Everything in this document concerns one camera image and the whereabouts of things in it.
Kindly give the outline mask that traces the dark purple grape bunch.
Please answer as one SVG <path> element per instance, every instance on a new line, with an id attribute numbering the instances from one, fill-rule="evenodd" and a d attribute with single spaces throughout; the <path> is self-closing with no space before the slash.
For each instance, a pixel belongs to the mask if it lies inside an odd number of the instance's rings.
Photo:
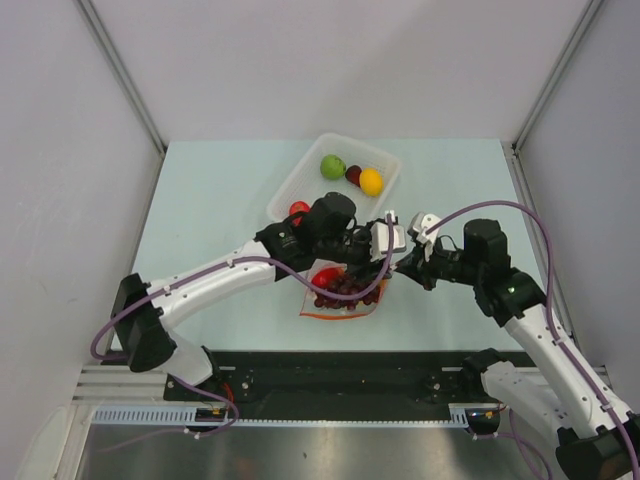
<path id="1" fill-rule="evenodd" d="M 347 276 L 346 272 L 343 270 L 342 277 L 337 281 L 334 288 L 328 291 L 332 294 L 342 295 L 342 296 L 353 296 L 364 291 L 368 285 L 360 285 L 353 283 Z M 360 303 L 364 305 L 371 305 L 377 303 L 381 296 L 381 286 L 378 285 L 375 289 L 371 290 L 366 296 L 363 296 L 358 299 L 353 300 L 343 300 L 343 299 L 335 299 L 333 297 L 328 297 L 324 294 L 317 293 L 314 306 L 316 308 L 328 308 L 328 309 L 347 309 L 349 311 L 355 310 Z"/>

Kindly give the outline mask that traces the clear zip bag orange zipper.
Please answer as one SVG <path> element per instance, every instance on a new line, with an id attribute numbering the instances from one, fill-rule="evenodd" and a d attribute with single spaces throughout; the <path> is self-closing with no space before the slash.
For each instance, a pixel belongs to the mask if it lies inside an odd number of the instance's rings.
<path id="1" fill-rule="evenodd" d="M 375 285 L 378 271 L 320 263 L 307 274 L 312 288 L 304 294 L 300 316 L 318 320 L 350 320 L 371 314 L 391 279 L 386 273 Z"/>

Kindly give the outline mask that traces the red green apple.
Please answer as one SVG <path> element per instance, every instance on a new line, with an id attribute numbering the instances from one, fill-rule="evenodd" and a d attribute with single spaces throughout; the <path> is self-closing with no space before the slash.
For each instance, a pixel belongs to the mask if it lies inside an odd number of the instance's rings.
<path id="1" fill-rule="evenodd" d="M 340 267 L 327 267 L 318 271 L 313 276 L 311 283 L 318 288 L 330 290 L 335 287 L 342 275 L 343 270 Z"/>

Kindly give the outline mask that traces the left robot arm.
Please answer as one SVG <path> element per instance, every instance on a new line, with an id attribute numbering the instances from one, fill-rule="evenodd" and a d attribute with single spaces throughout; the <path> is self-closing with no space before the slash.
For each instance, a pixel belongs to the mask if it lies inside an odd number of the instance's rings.
<path id="1" fill-rule="evenodd" d="M 365 225 L 355 222 L 356 206 L 346 196 L 330 192 L 307 211 L 272 223 L 221 259 L 191 271 L 144 281 L 137 273 L 119 285 L 111 327 L 123 360 L 134 373 L 160 369 L 184 382 L 197 398 L 214 397 L 221 376 L 202 346 L 177 334 L 184 320 L 215 302 L 249 288 L 291 276 L 301 283 L 304 272 L 325 260 L 367 269 L 377 276 L 373 291 L 387 274 L 393 251 L 404 247 L 404 234 L 394 213 Z"/>

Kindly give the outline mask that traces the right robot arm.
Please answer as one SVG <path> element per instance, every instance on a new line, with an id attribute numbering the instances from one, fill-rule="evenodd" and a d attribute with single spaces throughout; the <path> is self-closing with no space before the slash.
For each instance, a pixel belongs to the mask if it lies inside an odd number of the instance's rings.
<path id="1" fill-rule="evenodd" d="M 461 388 L 473 401 L 507 404 L 555 450 L 569 479 L 639 476 L 639 416 L 597 375 L 557 323 L 536 281 L 511 264 L 495 220 L 467 222 L 460 249 L 446 250 L 438 217 L 418 213 L 408 228 L 415 246 L 397 272 L 427 290 L 440 280 L 472 288 L 482 313 L 526 352 L 544 378 L 539 386 L 493 349 L 470 357 Z"/>

